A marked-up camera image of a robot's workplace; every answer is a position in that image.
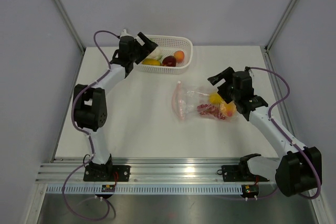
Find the yellow green fake mango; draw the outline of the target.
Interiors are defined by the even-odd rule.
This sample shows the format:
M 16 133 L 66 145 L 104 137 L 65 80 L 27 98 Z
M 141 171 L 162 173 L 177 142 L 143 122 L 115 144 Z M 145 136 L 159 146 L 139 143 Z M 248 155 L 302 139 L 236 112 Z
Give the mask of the yellow green fake mango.
M 146 58 L 142 61 L 143 65 L 161 66 L 161 62 L 156 59 Z

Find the dark purple fake fruit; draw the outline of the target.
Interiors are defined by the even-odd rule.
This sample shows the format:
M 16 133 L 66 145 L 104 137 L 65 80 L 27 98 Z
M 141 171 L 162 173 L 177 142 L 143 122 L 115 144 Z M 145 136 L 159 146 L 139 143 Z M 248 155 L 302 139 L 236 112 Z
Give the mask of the dark purple fake fruit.
M 164 67 L 176 67 L 177 60 L 174 56 L 167 56 L 162 60 L 162 66 Z

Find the orange red fake peach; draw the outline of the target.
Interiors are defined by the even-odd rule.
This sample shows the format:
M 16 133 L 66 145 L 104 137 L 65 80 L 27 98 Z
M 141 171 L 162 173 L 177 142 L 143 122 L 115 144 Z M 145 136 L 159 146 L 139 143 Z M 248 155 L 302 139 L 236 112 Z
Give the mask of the orange red fake peach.
M 183 51 L 179 50 L 173 54 L 173 57 L 176 59 L 177 63 L 182 63 L 185 59 L 185 54 Z

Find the clear zip top bag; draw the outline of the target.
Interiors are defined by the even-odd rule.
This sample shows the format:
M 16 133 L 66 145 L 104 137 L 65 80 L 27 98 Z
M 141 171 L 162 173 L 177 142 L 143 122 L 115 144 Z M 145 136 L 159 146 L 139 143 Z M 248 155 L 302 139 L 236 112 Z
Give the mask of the clear zip top bag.
M 171 106 L 172 110 L 181 121 L 190 119 L 192 117 L 200 117 L 205 119 L 219 120 L 215 118 L 209 118 L 206 116 L 201 116 L 197 112 L 197 107 L 200 104 L 211 104 L 209 103 L 209 95 L 215 93 L 215 89 L 207 87 L 193 87 L 188 86 L 182 81 L 178 81 L 174 89 Z M 226 117 L 224 120 L 220 121 L 231 121 L 238 117 L 238 112 L 232 117 Z

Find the white fake cauliflower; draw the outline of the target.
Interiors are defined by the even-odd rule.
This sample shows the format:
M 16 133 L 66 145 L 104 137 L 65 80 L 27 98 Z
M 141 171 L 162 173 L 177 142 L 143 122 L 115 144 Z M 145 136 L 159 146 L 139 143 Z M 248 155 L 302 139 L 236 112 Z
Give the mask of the white fake cauliflower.
M 162 52 L 160 47 L 156 47 L 150 54 L 149 58 L 154 59 L 154 60 L 160 60 L 162 58 Z

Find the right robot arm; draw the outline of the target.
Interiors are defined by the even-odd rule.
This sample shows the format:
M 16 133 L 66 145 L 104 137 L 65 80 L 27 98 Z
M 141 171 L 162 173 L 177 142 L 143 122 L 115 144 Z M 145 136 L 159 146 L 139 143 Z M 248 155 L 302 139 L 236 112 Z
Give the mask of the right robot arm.
M 280 162 L 274 179 L 283 195 L 300 195 L 316 199 L 321 194 L 322 154 L 316 147 L 307 147 L 277 122 L 272 105 L 254 93 L 252 68 L 234 71 L 228 67 L 209 77 L 208 82 L 217 87 L 217 93 L 225 102 L 233 102 L 239 114 L 256 127 L 276 151 Z

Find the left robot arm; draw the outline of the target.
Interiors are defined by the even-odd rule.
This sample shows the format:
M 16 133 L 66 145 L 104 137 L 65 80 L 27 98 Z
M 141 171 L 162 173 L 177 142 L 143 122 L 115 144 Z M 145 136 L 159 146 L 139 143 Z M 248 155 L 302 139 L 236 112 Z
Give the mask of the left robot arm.
M 108 118 L 106 96 L 147 56 L 155 53 L 158 45 L 143 33 L 133 37 L 123 30 L 119 46 L 111 59 L 106 59 L 106 72 L 89 85 L 78 84 L 74 88 L 71 121 L 74 128 L 83 133 L 91 151 L 89 160 L 84 161 L 84 181 L 114 182 L 127 181 L 127 166 L 114 166 L 108 151 L 103 126 Z

